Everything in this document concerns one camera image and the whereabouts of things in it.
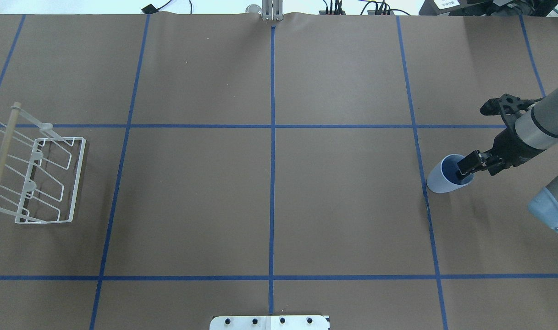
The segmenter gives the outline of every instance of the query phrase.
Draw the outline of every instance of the white metal plate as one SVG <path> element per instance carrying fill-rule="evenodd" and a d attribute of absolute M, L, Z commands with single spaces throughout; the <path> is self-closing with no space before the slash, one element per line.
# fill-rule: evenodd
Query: white metal plate
<path fill-rule="evenodd" d="M 210 330 L 329 330 L 330 317 L 322 315 L 264 315 L 214 317 Z"/>

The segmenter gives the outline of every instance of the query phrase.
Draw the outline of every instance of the cup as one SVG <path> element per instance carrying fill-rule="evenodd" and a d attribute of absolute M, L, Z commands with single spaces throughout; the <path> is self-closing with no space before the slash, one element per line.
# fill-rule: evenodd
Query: cup
<path fill-rule="evenodd" d="M 459 161 L 464 158 L 461 154 L 449 154 L 432 169 L 427 177 L 427 186 L 432 192 L 449 193 L 470 184 L 474 174 L 459 180 L 456 172 L 459 170 Z"/>

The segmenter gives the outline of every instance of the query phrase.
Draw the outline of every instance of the white label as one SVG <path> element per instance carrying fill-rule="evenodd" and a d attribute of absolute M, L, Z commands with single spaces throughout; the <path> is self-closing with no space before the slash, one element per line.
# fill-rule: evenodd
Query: white label
<path fill-rule="evenodd" d="M 440 9 L 460 6 L 459 0 L 434 0 L 434 2 Z"/>

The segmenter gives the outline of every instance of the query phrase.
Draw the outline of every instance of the white floor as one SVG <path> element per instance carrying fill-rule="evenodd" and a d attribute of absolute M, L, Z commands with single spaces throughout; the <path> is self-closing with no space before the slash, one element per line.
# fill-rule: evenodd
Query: white floor
<path fill-rule="evenodd" d="M 0 0 L 0 13 L 141 13 L 140 9 L 149 3 L 162 6 L 167 0 Z M 243 13 L 250 4 L 260 0 L 192 0 L 193 13 Z M 423 0 L 391 0 L 390 6 L 417 15 Z M 364 2 L 344 0 L 346 14 L 358 15 Z M 283 0 L 283 12 L 317 13 L 325 9 L 323 0 Z M 163 10 L 174 13 L 189 13 L 189 0 L 172 0 Z M 558 16 L 551 12 L 549 16 Z"/>

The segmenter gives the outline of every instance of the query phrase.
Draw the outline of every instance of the gray metal bracket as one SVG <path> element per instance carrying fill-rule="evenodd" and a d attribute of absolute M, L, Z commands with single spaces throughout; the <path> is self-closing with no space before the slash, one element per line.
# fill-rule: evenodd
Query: gray metal bracket
<path fill-rule="evenodd" d="M 283 21 L 283 0 L 262 0 L 263 21 Z"/>

